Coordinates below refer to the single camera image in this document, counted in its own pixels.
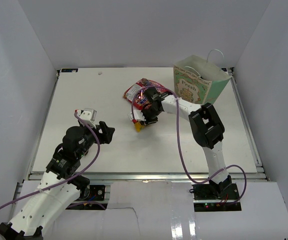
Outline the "yellow candy pack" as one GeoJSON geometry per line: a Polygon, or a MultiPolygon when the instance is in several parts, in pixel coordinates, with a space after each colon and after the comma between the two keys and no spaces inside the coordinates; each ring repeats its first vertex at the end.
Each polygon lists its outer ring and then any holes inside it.
{"type": "Polygon", "coordinates": [[[138,133],[146,127],[140,121],[134,121],[133,125],[134,125],[136,132],[138,132],[138,133]]]}

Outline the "red candy bag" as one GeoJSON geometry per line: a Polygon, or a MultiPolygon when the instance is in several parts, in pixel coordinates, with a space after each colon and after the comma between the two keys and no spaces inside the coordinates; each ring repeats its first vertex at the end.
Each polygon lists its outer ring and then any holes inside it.
{"type": "Polygon", "coordinates": [[[142,110],[142,108],[149,104],[150,102],[147,100],[147,98],[144,95],[144,90],[141,90],[140,92],[137,93],[137,91],[139,91],[140,89],[147,87],[147,86],[155,86],[155,89],[160,93],[160,94],[164,94],[167,93],[168,91],[166,89],[160,88],[160,87],[164,87],[162,84],[154,81],[154,80],[150,80],[147,78],[142,78],[140,80],[138,80],[137,82],[135,82],[131,87],[129,87],[123,94],[123,98],[128,100],[130,103],[132,103],[134,96],[135,97],[135,101],[133,103],[133,106],[139,110],[142,110]]]}

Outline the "green paper gift bag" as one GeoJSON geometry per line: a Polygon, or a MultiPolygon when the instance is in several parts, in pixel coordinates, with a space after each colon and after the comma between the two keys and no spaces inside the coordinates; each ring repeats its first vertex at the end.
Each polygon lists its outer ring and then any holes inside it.
{"type": "Polygon", "coordinates": [[[191,55],[173,66],[174,92],[194,104],[214,104],[231,76],[209,60],[191,55]]]}

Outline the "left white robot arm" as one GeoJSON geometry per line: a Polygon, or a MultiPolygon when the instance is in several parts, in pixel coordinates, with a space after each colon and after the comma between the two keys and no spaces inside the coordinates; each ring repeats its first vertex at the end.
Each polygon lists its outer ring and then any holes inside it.
{"type": "Polygon", "coordinates": [[[36,188],[36,194],[9,221],[0,224],[4,240],[42,240],[50,225],[75,200],[89,196],[90,180],[77,175],[81,159],[92,145],[110,144],[115,128],[104,121],[66,130],[36,188]]]}

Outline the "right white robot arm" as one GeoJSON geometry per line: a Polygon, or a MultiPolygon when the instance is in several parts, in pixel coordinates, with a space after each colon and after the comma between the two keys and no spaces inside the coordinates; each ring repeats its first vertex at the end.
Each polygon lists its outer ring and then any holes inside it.
{"type": "Polygon", "coordinates": [[[179,130],[179,119],[189,122],[195,142],[202,147],[208,167],[210,195],[220,200],[228,193],[232,178],[226,169],[223,155],[225,127],[211,103],[204,105],[192,103],[174,96],[170,91],[158,92],[155,87],[143,91],[148,100],[141,114],[143,125],[156,123],[162,112],[176,115],[176,130],[179,130]]]}

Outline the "blue label sticker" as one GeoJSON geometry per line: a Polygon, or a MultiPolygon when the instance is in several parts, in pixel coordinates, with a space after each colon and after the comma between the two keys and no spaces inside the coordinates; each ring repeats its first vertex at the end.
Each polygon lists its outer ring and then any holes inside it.
{"type": "Polygon", "coordinates": [[[77,73],[78,68],[62,68],[61,73],[77,73]]]}

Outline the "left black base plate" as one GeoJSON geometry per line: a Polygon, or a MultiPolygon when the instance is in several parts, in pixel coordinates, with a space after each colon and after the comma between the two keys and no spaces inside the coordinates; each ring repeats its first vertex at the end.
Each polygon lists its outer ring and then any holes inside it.
{"type": "Polygon", "coordinates": [[[80,191],[78,201],[103,201],[105,199],[105,185],[89,185],[80,191]]]}

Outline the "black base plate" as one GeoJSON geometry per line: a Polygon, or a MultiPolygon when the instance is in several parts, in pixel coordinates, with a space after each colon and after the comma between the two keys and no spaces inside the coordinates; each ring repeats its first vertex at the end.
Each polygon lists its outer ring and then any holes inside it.
{"type": "Polygon", "coordinates": [[[237,185],[232,183],[223,192],[218,193],[210,184],[193,184],[189,190],[194,200],[237,200],[240,197],[237,185]]]}
{"type": "Polygon", "coordinates": [[[105,199],[105,185],[89,185],[80,191],[78,201],[103,201],[105,199]]]}

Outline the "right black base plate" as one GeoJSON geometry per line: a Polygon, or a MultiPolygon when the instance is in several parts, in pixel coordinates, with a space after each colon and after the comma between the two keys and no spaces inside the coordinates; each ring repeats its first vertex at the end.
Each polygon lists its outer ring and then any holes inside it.
{"type": "Polygon", "coordinates": [[[194,200],[237,200],[240,197],[237,185],[232,183],[223,192],[218,193],[210,184],[193,184],[189,190],[194,200]]]}

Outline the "aluminium table frame rail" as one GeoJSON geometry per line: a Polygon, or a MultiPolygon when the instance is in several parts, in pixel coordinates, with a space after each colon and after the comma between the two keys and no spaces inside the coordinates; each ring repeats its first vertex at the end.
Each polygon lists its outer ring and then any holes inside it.
{"type": "MultiPolygon", "coordinates": [[[[29,180],[41,180],[42,173],[34,173],[31,174],[28,179],[29,180]]],[[[242,173],[231,173],[232,180],[242,180],[242,173]]],[[[160,174],[140,174],[140,173],[84,173],[84,177],[88,177],[91,180],[189,180],[188,176],[185,173],[160,173],[160,174]]],[[[207,174],[192,174],[191,177],[196,181],[206,180],[207,174]]],[[[266,174],[264,172],[257,173],[247,173],[247,179],[250,180],[265,180],[266,174]]]]}

